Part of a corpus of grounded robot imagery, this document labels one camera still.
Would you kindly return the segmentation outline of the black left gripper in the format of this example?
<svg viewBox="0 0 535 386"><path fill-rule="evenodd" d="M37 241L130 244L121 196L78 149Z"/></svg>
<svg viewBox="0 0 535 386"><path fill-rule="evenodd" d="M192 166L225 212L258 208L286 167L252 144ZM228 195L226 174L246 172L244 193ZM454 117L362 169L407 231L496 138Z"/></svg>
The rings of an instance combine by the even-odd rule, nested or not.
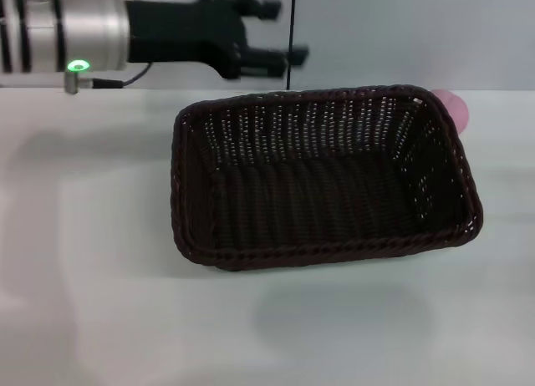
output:
<svg viewBox="0 0 535 386"><path fill-rule="evenodd" d="M247 0L240 14L227 0L192 3L128 1L130 63L203 63L224 79L280 79L302 67L308 47L271 50L247 47L242 17L277 21L280 0Z"/></svg>

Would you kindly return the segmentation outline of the dark brown woven basket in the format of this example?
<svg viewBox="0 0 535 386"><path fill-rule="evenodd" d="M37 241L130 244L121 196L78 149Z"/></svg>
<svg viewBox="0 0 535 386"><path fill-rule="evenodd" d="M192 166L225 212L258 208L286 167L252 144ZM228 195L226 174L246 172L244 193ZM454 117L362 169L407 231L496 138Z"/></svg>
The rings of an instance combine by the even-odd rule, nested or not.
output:
<svg viewBox="0 0 535 386"><path fill-rule="evenodd" d="M467 244L482 225L454 121L426 89L248 94L176 116L171 226L196 264L396 258Z"/></svg>

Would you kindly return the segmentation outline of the pink peach toy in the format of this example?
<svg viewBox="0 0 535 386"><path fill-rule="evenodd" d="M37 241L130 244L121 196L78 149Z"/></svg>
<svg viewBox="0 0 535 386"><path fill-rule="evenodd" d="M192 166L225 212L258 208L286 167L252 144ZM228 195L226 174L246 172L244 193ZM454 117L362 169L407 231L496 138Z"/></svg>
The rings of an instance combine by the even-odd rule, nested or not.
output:
<svg viewBox="0 0 535 386"><path fill-rule="evenodd" d="M465 101L458 95L445 89L433 89L431 92L442 102L451 116L457 134L461 134L467 127L470 114Z"/></svg>

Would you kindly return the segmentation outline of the black vertical wall strip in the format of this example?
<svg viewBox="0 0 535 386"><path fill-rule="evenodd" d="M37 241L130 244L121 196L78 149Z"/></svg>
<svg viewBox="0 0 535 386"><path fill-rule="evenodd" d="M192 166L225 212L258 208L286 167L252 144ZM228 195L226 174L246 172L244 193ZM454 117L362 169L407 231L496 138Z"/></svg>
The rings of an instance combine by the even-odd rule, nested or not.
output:
<svg viewBox="0 0 535 386"><path fill-rule="evenodd" d="M296 12L296 0L291 0L290 7L290 23L289 23L289 35L288 35L288 67L286 73L286 84L285 89L291 89L291 75L292 75L292 65L290 58L293 56L293 45L294 45L294 28L295 28L295 13Z"/></svg>

